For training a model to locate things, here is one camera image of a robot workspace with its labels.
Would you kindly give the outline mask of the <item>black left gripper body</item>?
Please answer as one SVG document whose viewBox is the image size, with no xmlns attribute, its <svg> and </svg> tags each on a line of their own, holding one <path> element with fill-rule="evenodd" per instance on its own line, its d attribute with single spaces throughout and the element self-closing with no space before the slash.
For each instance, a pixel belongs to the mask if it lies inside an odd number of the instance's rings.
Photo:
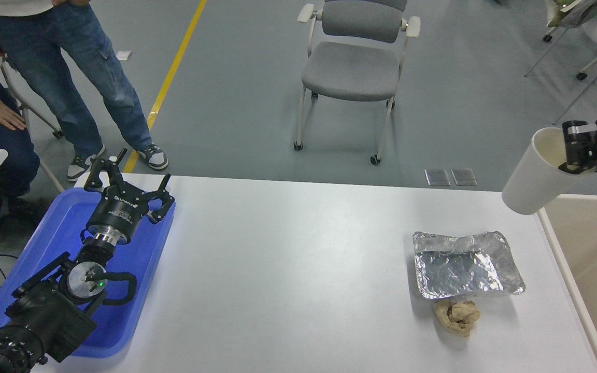
<svg viewBox="0 0 597 373">
<path fill-rule="evenodd" d="M 143 201 L 144 193 L 140 189 L 105 189 L 86 223 L 87 231 L 93 236 L 103 232 L 117 236 L 117 244 L 130 243 L 140 220 L 149 211 L 148 203 Z"/>
</svg>

